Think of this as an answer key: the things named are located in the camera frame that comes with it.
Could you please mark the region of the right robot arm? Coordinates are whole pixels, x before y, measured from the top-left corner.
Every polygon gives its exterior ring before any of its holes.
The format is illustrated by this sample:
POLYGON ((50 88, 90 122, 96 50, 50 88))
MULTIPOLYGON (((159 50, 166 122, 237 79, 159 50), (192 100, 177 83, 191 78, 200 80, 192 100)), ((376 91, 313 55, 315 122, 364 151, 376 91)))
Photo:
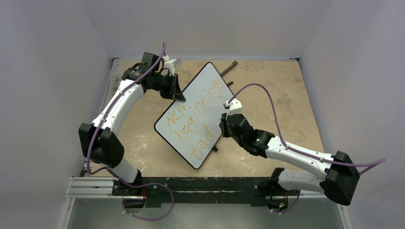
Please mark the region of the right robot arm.
POLYGON ((360 172, 348 154, 321 153, 298 147, 293 150, 271 132, 254 129, 242 114, 221 115, 219 127, 225 138, 232 138, 241 148, 254 156, 279 160, 301 171, 282 169, 268 181, 274 194, 284 190, 307 190, 324 194, 329 200, 348 206, 352 202, 360 172))

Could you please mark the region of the white whiteboard black frame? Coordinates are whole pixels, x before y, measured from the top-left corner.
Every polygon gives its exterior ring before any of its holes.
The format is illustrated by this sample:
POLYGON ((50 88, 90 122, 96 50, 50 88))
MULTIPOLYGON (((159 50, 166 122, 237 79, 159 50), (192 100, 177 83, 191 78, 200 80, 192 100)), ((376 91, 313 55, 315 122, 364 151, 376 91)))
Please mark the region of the white whiteboard black frame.
POLYGON ((224 103, 234 94, 213 63, 206 63, 154 124, 155 131, 192 168, 200 169, 222 136, 224 103))

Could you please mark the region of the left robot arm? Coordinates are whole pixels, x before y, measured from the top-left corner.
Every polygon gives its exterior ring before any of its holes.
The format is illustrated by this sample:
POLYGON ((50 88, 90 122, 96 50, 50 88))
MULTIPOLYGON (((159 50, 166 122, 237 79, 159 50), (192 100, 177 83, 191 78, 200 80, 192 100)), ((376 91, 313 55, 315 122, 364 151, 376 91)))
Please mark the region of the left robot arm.
POLYGON ((78 130, 80 144, 86 158, 86 170, 94 175, 91 163, 101 165, 124 184, 130 195, 141 192, 141 172, 124 157, 124 147, 118 139, 120 128, 133 105, 147 90, 160 93, 163 99, 184 102, 185 96, 179 86, 176 67, 180 59, 144 53, 139 63, 129 67, 122 75, 117 91, 103 111, 89 124, 81 124, 78 130))

